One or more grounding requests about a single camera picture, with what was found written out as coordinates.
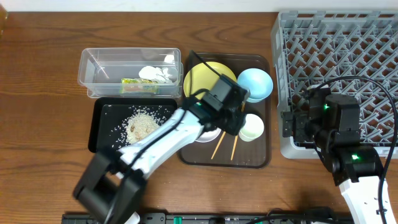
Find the pale green cup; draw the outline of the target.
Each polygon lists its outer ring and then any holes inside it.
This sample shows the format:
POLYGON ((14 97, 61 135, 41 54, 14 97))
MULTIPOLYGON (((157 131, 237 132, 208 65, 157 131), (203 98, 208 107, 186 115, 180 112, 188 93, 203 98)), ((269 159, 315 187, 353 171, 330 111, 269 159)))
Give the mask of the pale green cup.
POLYGON ((260 137, 263 132, 264 123, 262 119, 255 114, 247 114, 238 135, 243 141, 250 142, 260 137))

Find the white bowl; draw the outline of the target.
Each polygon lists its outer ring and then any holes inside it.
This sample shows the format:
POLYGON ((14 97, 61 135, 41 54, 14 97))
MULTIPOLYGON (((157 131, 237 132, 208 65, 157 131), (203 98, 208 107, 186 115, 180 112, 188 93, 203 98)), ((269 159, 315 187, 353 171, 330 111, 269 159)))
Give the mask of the white bowl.
POLYGON ((204 142, 210 142, 214 139, 216 139, 218 137, 218 135, 220 134, 221 129, 217 128, 213 131, 208 131, 208 132, 204 132, 199 138, 197 138, 195 141, 196 142, 200 142, 200 143, 204 143, 204 142))

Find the light blue bowl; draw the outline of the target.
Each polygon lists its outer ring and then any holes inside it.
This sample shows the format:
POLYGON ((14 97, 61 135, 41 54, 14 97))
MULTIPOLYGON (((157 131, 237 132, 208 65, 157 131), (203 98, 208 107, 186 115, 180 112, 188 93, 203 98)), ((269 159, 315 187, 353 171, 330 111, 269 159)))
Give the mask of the light blue bowl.
POLYGON ((247 102, 258 103, 273 91, 271 76, 259 68, 249 68, 242 71, 238 76, 238 84, 249 91, 247 102))

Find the white tissue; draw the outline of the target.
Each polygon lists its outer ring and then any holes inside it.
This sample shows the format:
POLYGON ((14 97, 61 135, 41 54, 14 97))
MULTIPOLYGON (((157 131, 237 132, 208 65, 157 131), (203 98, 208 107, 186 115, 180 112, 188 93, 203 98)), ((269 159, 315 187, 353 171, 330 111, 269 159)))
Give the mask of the white tissue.
POLYGON ((145 66, 139 71, 139 77, 157 83, 172 83, 168 68, 145 66))

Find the pile of rice leftovers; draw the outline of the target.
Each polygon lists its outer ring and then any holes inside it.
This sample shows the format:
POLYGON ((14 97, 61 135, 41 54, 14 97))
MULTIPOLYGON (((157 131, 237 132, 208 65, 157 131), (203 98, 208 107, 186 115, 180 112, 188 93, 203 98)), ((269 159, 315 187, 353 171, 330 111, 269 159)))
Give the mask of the pile of rice leftovers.
POLYGON ((111 128, 111 148, 120 149, 143 140, 167 120, 170 110, 165 106, 122 106, 117 123, 111 128))

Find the green snack wrapper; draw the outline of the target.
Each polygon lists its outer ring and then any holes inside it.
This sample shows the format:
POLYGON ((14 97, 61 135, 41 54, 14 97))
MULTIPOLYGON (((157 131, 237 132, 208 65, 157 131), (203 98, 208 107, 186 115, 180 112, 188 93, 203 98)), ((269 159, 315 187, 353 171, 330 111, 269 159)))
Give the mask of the green snack wrapper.
POLYGON ((157 93, 159 90, 158 83, 156 81, 147 80, 143 78, 122 78, 120 94, 123 93, 157 93))

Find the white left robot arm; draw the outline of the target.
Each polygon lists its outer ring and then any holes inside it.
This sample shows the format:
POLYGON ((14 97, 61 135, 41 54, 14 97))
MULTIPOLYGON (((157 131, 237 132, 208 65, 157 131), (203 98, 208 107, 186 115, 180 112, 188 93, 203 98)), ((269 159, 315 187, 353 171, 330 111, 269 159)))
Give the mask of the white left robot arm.
POLYGON ((150 175, 205 131, 220 128, 238 134, 246 117, 242 104, 188 98, 144 139, 117 151, 98 151, 78 181, 74 198, 100 223, 139 223, 137 210, 150 175))

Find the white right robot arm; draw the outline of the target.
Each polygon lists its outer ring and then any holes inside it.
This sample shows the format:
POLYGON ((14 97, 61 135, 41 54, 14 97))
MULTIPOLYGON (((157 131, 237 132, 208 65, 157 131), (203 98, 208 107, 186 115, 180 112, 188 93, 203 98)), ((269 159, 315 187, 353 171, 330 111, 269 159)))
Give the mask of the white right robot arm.
POLYGON ((359 112, 353 96, 320 94, 310 99, 309 111, 282 113, 282 135, 314 141, 355 223, 395 223, 388 193, 379 193, 379 154, 360 143, 359 112))

